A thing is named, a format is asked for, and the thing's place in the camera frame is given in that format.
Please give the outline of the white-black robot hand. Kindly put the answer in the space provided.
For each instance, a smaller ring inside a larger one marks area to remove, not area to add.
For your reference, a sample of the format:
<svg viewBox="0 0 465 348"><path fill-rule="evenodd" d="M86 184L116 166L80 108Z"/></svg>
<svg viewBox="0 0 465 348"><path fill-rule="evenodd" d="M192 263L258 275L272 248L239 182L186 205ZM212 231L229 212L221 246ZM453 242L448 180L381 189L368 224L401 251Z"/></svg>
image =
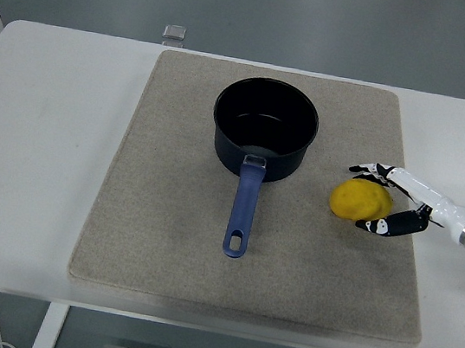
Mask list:
<svg viewBox="0 0 465 348"><path fill-rule="evenodd" d="M357 227L382 237L396 237L420 233L433 222L448 229L453 241L465 248L465 207L456 205L450 198L404 168L369 163L351 166L349 171L357 179L369 180L387 188L397 188L417 205L416 209L401 211L381 219L359 220L356 222Z"/></svg>

